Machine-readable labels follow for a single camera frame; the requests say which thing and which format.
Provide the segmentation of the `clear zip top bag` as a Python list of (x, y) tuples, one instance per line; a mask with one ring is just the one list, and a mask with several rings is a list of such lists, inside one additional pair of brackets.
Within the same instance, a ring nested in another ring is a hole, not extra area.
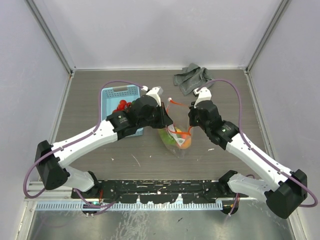
[[(189, 125), (189, 106), (184, 103), (176, 102), (169, 97), (165, 108), (169, 117), (172, 119), (173, 124), (163, 129), (166, 129), (166, 131), (175, 139), (176, 145), (163, 144), (176, 158), (183, 159), (189, 152), (191, 145), (187, 149), (181, 149), (181, 145), (185, 139), (191, 138), (192, 141), (193, 136), (193, 130)], [(175, 128), (179, 128), (181, 132), (176, 132)]]

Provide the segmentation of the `red strawberry cluster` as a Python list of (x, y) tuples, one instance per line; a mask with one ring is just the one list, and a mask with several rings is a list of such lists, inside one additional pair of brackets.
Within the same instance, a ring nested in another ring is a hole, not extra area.
[(112, 113), (119, 112), (119, 111), (124, 111), (128, 109), (132, 104), (135, 103), (135, 100), (133, 101), (126, 101), (124, 99), (121, 99), (116, 106), (116, 108), (112, 111)]

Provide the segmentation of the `blue plastic basket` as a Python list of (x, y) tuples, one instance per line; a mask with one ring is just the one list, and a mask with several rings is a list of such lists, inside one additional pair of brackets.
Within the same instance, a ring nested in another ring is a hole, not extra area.
[(100, 120), (105, 120), (117, 109), (121, 101), (132, 103), (140, 97), (140, 88), (136, 85), (106, 87), (100, 95)]

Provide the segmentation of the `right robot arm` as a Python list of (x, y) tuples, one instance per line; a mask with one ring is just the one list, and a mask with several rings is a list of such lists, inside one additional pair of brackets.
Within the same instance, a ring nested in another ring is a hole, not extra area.
[(239, 158), (261, 178), (252, 179), (230, 170), (219, 179), (223, 196), (239, 193), (255, 198), (282, 219), (287, 219), (307, 198), (307, 175), (281, 165), (251, 143), (235, 124), (222, 119), (212, 101), (193, 101), (188, 117), (192, 127), (200, 127), (213, 144)]

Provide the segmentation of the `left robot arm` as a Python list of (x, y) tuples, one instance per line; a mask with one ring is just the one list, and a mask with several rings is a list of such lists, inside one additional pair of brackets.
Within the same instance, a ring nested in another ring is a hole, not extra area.
[(34, 162), (45, 190), (66, 186), (83, 192), (88, 198), (97, 197), (100, 185), (94, 174), (74, 169), (70, 164), (101, 146), (134, 135), (138, 129), (164, 129), (172, 125), (173, 121), (159, 99), (146, 94), (129, 108), (112, 113), (97, 126), (74, 137), (53, 144), (46, 140), (40, 142)]

